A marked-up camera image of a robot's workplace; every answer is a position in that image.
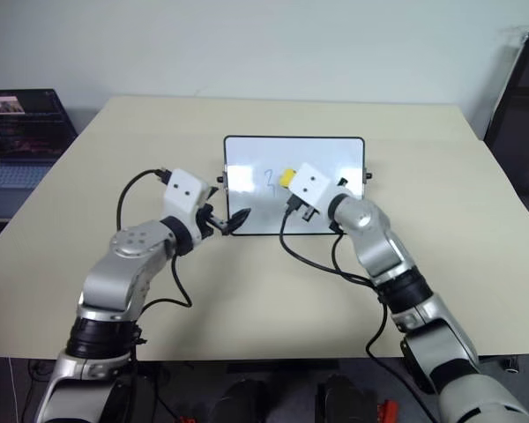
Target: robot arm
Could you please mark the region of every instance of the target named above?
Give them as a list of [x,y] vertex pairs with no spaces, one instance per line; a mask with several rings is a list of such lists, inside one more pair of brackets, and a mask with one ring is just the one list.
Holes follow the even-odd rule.
[[122,419],[129,403],[125,377],[151,280],[168,260],[188,254],[212,235],[208,224],[230,234],[249,215],[246,209],[228,222],[216,218],[205,203],[213,192],[207,183],[176,169],[168,180],[163,219],[114,235],[108,253],[86,278],[71,336],[37,412],[38,423]]
[[443,422],[529,422],[528,412],[507,389],[479,373],[470,338],[431,291],[378,206],[356,198],[344,183],[336,185],[308,164],[288,171],[281,184],[293,194],[289,212],[304,205],[304,219],[317,213],[331,228],[349,235],[357,260],[405,333],[400,346],[416,382],[439,394]]

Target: black cable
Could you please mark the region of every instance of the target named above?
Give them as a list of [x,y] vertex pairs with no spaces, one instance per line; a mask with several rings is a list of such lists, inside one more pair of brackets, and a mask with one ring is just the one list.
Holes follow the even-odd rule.
[[415,391],[414,387],[412,387],[406,379],[402,377],[396,370],[388,366],[387,364],[383,363],[380,359],[378,359],[371,351],[370,348],[372,345],[380,338],[380,335],[382,335],[382,332],[384,332],[384,329],[386,327],[386,322],[388,321],[388,306],[386,304],[382,305],[383,308],[383,315],[382,315],[382,322],[380,323],[380,327],[376,331],[375,335],[370,339],[370,341],[367,343],[365,347],[365,351],[367,355],[381,368],[386,370],[388,373],[390,373],[392,376],[394,376],[396,379],[398,379],[402,385],[404,385],[407,390],[409,390],[410,394],[412,394],[412,397],[414,397],[415,401],[417,401],[417,404],[421,407],[421,409],[425,412],[429,420],[433,423],[438,423],[437,419],[433,416],[429,408],[423,403],[423,400],[418,395],[418,393]]
[[337,237],[337,239],[335,240],[335,242],[333,243],[332,245],[332,263],[333,263],[333,267],[335,268],[335,270],[339,273],[339,275],[344,279],[344,280],[347,280],[353,284],[357,284],[357,285],[361,285],[361,286],[366,286],[368,288],[372,288],[374,289],[373,285],[372,285],[372,282],[369,280],[369,279],[366,279],[366,278],[363,278],[363,279],[366,279],[366,280],[362,280],[362,279],[355,279],[355,278],[350,278],[346,275],[345,272],[343,272],[341,270],[341,268],[339,267],[339,263],[337,262],[337,247],[340,243],[340,241],[343,239],[343,234],[339,234],[339,236]]
[[24,409],[21,412],[21,423],[26,423],[27,409],[29,408],[29,403],[31,403],[32,395],[34,394],[34,384],[35,384],[35,381],[32,379],[29,385],[29,390],[27,390],[26,402],[24,403]]
[[153,376],[153,409],[151,410],[151,423],[154,423],[157,415],[157,405],[159,404],[159,373]]
[[175,412],[173,412],[173,409],[170,408],[167,403],[163,401],[163,399],[160,396],[157,396],[157,399],[159,400],[160,404],[164,407],[165,410],[167,410],[168,414],[170,414],[175,421],[178,421],[178,415],[176,415]]
[[123,200],[125,199],[125,195],[127,194],[127,191],[130,190],[131,186],[137,182],[142,177],[148,175],[148,174],[157,174],[159,172],[159,169],[148,169],[144,170],[140,174],[137,174],[131,181],[127,182],[127,185],[122,190],[122,193],[120,194],[120,197],[117,200],[117,210],[115,211],[115,228],[120,231],[122,230],[122,206],[123,206]]
[[[319,269],[320,271],[327,271],[329,273],[334,273],[334,274],[337,274],[337,275],[340,275],[343,279],[349,281],[349,282],[352,282],[354,284],[357,284],[357,285],[361,285],[361,286],[367,286],[369,288],[372,288],[373,291],[376,291],[376,289],[374,288],[374,286],[372,285],[372,282],[367,279],[367,278],[364,278],[362,276],[359,276],[359,275],[354,275],[353,273],[348,273],[348,272],[345,272],[345,271],[342,271],[341,268],[339,267],[339,264],[337,262],[337,247],[340,243],[340,241],[343,239],[343,234],[340,234],[337,239],[335,240],[335,242],[333,243],[332,245],[332,263],[333,263],[333,267],[334,269],[332,268],[329,268],[329,267],[326,267],[326,266],[323,266],[322,264],[318,264],[318,263],[315,263],[315,262],[312,262],[311,260],[309,260],[308,258],[305,258],[303,256],[300,256],[299,254],[297,254],[295,251],[293,251],[292,249],[290,249],[286,243],[284,242],[284,229],[285,229],[285,226],[286,226],[286,222],[287,222],[287,219],[288,219],[288,216],[290,215],[290,211],[287,211],[284,215],[284,218],[282,219],[282,225],[280,226],[280,233],[279,233],[279,238],[280,238],[280,244],[282,245],[282,248],[292,257],[300,260],[301,262],[303,263],[306,263],[307,265],[309,266],[312,266],[312,267],[315,267],[316,269]],[[398,372],[396,372],[393,368],[387,366],[386,364],[384,364],[380,359],[378,359],[371,351],[370,351],[370,348],[372,347],[372,345],[380,338],[380,336],[382,335],[382,332],[384,332],[384,328],[386,327],[386,323],[388,321],[388,306],[386,306],[385,304],[383,304],[383,317],[382,317],[382,322],[380,323],[380,327],[378,328],[378,331],[376,332],[376,334],[372,337],[372,339],[370,339],[370,341],[366,344],[366,347],[365,347],[365,351],[367,353],[367,355],[380,367],[382,367],[383,369],[385,369],[388,373],[390,373],[391,375],[393,375],[396,379],[398,379],[406,388],[407,390],[409,390],[409,392],[412,394],[412,396],[414,397],[415,401],[417,402],[417,404],[419,404],[419,406],[421,407],[421,409],[427,414],[429,420],[431,420],[431,422],[433,423],[437,423],[437,420],[435,419],[435,417],[433,416],[433,414],[431,413],[431,411],[429,410],[429,408],[423,403],[423,400],[421,399],[421,397],[417,394],[417,392],[414,390],[414,388],[412,386],[410,386],[410,384],[406,381],[406,379],[404,379]]]
[[135,408],[135,399],[138,389],[138,356],[136,346],[132,346],[130,350],[130,363],[131,363],[131,382],[130,382],[130,399],[125,409],[125,417],[123,421],[130,423],[133,417],[133,410]]
[[51,373],[53,373],[53,369],[49,370],[48,372],[41,372],[40,371],[41,364],[43,364],[43,362],[40,360],[38,360],[34,364],[32,364],[31,360],[27,360],[27,374],[29,375],[31,382],[29,384],[29,390],[27,390],[27,393],[26,393],[26,401],[24,403],[24,408],[22,409],[22,412],[21,412],[21,422],[22,423],[25,423],[26,421],[27,410],[29,409],[32,396],[34,395],[35,383],[36,382],[42,382],[42,383],[48,382],[48,379],[43,380],[36,376],[49,376],[51,375]]
[[298,253],[293,251],[290,247],[287,246],[286,242],[284,241],[284,229],[286,227],[286,222],[288,219],[288,216],[290,216],[290,211],[287,211],[284,213],[284,218],[282,218],[282,224],[280,225],[280,232],[279,232],[279,240],[280,245],[282,248],[293,258],[300,260],[302,263],[307,264],[308,266],[314,267],[316,269],[319,269],[320,271],[326,271],[328,273],[332,273],[334,275],[339,275],[343,278],[350,278],[353,279],[352,282],[357,285],[363,285],[363,286],[370,286],[370,281],[367,278],[364,278],[363,276],[355,275],[353,273],[348,273],[346,271],[336,270],[332,269],[331,267],[323,266],[322,264],[313,262],[309,260],[308,258],[304,256],[300,256]]
[[178,287],[178,290],[183,295],[183,297],[185,299],[185,302],[182,302],[182,301],[179,301],[179,300],[174,300],[172,298],[159,298],[157,300],[153,300],[153,301],[148,302],[147,304],[145,304],[143,306],[143,308],[141,309],[141,315],[143,315],[145,313],[145,311],[147,311],[149,308],[151,308],[155,304],[159,304],[159,303],[162,303],[162,302],[170,302],[172,304],[176,304],[177,306],[186,307],[186,308],[192,307],[192,300],[190,299],[190,296],[188,295],[188,293],[184,289],[183,284],[181,283],[180,279],[178,278],[178,273],[176,272],[176,260],[177,260],[177,258],[178,258],[177,255],[175,255],[172,258],[172,260],[170,262],[170,270],[171,270],[171,272],[173,274],[173,278],[175,279],[176,286]]

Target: laptop screen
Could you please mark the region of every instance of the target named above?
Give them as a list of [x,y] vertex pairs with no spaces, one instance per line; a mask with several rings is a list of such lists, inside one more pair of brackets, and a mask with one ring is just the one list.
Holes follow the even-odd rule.
[[0,91],[0,161],[56,160],[76,137],[54,90]]

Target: whiteboard frame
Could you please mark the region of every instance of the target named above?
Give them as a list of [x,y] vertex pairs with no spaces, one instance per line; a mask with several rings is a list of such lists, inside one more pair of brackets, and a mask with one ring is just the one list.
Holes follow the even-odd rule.
[[[231,137],[237,137],[237,138],[319,138],[319,139],[354,139],[357,141],[360,141],[362,144],[362,163],[361,163],[361,170],[362,170],[362,194],[365,195],[366,190],[366,167],[365,167],[365,152],[366,152],[366,143],[364,141],[363,137],[358,136],[346,136],[346,137],[329,137],[329,136],[280,136],[280,135],[227,135],[223,138],[223,161],[224,161],[224,167],[223,167],[223,187],[226,193],[226,207],[227,207],[227,219],[231,219],[231,209],[229,207],[229,187],[228,187],[228,178],[227,178],[227,139]],[[235,232],[231,233],[233,236],[279,236],[278,233],[259,233],[259,234],[236,234]],[[317,232],[317,233],[284,233],[284,236],[291,236],[291,235],[335,235],[334,232]]]

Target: cable connector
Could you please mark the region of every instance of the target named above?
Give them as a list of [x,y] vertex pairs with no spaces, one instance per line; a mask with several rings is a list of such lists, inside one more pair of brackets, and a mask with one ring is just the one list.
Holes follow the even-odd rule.
[[297,195],[292,194],[288,201],[286,202],[287,208],[286,208],[286,214],[290,214],[293,211],[298,210],[302,205],[304,204],[303,200],[299,198]]
[[173,174],[170,170],[165,169],[164,167],[160,169],[155,170],[155,174],[159,176],[159,179],[162,183],[165,185],[168,184],[168,181],[170,180],[170,176]]

